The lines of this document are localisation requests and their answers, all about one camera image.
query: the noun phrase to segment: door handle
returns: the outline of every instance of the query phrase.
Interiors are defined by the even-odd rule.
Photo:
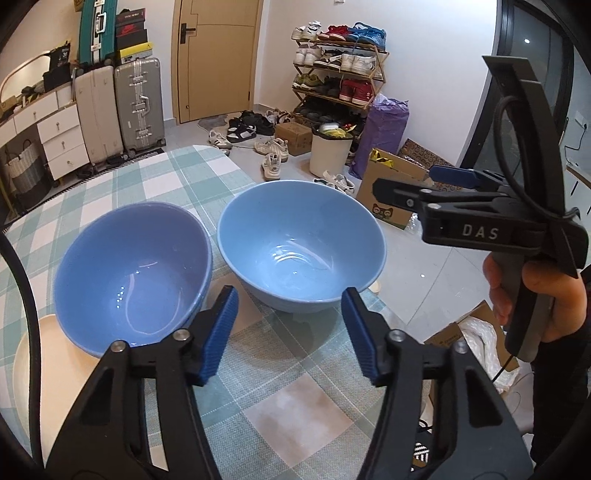
[[[181,23],[181,44],[187,42],[187,32],[196,32],[197,28],[187,28],[186,23]]]

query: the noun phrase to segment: teal suitcase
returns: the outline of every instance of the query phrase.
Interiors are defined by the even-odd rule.
[[[110,65],[115,57],[117,0],[86,0],[80,20],[81,66]]]

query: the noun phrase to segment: wooden door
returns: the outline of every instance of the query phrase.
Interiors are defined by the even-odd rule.
[[[181,123],[249,108],[259,1],[181,0]]]

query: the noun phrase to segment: drawer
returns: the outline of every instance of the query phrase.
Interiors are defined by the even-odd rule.
[[[86,153],[85,145],[82,144],[54,158],[48,165],[51,176],[53,176],[54,180],[57,180],[87,163],[89,163],[88,153]]]
[[[0,147],[6,145],[10,140],[17,136],[17,129],[14,126],[14,118],[10,118],[0,127]]]
[[[57,111],[57,96],[56,93],[49,95],[35,101],[24,110],[18,112],[14,117],[14,125],[17,128],[17,133],[26,130],[32,124],[36,124],[39,120],[51,115]]]
[[[66,108],[61,112],[39,122],[37,128],[39,130],[39,139],[41,143],[47,143],[54,137],[67,132],[70,128],[80,125],[78,118],[78,109],[76,105]]]
[[[69,152],[72,148],[78,145],[84,145],[84,138],[82,137],[82,130],[80,126],[74,127],[67,132],[58,135],[43,144],[47,161],[51,161],[60,155]]]

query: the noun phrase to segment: blue bowl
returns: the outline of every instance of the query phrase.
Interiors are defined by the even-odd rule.
[[[191,213],[168,203],[121,207],[89,225],[57,271],[57,319],[78,347],[101,356],[115,340],[159,342],[200,307],[212,248]]]
[[[384,234],[357,200],[310,181],[259,184],[235,197],[217,226],[224,259],[277,310],[313,313],[364,290],[386,261]]]

